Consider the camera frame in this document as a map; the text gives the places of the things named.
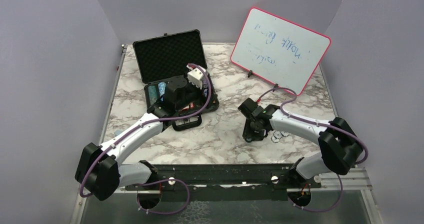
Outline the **red playing card deck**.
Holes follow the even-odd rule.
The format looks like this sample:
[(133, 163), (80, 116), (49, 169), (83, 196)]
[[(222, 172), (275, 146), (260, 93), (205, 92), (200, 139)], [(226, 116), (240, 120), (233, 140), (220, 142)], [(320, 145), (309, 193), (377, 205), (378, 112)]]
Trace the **red playing card deck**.
[(193, 102), (191, 102), (190, 104), (188, 104), (187, 106), (183, 107), (181, 109), (182, 112), (186, 112), (186, 111), (190, 111), (192, 109), (195, 108), (195, 104)]

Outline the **black poker set case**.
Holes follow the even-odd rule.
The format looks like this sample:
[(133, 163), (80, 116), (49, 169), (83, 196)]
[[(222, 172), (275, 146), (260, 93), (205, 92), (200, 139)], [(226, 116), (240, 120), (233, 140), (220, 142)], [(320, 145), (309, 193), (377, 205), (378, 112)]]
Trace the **black poker set case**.
[(203, 113), (218, 109), (218, 95), (208, 72), (199, 30), (165, 34), (160, 37), (135, 41), (132, 45), (141, 80), (145, 84), (146, 107), (148, 84), (174, 76), (187, 78), (187, 73), (193, 68), (205, 69), (202, 87), (202, 93), (207, 96), (205, 104), (190, 114), (166, 117), (163, 122), (165, 129), (172, 126), (175, 131), (183, 131), (200, 126)]

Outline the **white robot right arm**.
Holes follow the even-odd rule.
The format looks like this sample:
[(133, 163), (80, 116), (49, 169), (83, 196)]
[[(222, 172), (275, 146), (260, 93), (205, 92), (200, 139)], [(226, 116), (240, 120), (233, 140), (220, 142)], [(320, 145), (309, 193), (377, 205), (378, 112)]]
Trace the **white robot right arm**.
[(251, 98), (238, 110), (246, 118), (243, 138), (261, 141), (268, 132), (287, 132), (319, 146), (320, 152), (298, 159), (289, 169), (289, 183), (300, 188), (309, 179), (323, 173), (346, 175), (366, 149), (347, 124), (339, 117), (319, 120), (294, 115), (282, 106), (270, 104), (263, 108)]

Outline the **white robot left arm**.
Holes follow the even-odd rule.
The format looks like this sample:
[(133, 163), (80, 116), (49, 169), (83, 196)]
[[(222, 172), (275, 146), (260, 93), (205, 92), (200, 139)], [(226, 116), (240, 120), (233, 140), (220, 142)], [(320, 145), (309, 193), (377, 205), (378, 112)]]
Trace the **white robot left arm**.
[(80, 184), (79, 196), (95, 196), (104, 201), (123, 186), (140, 184), (147, 190), (155, 187), (157, 175), (145, 164), (126, 166), (123, 162), (177, 120), (203, 112), (213, 102), (213, 89), (208, 74), (175, 76), (167, 82), (164, 94), (130, 128), (99, 145), (87, 144), (82, 149), (74, 176)]

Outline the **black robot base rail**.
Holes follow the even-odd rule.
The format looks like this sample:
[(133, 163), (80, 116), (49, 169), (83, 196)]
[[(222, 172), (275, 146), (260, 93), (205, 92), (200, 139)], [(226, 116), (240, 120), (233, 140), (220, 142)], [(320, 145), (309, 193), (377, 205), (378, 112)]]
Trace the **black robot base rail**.
[(126, 191), (142, 199), (159, 198), (163, 202), (191, 201), (287, 201), (287, 192), (319, 189), (313, 178), (290, 180), (291, 164), (155, 164), (148, 182), (165, 180), (153, 186), (130, 184)]

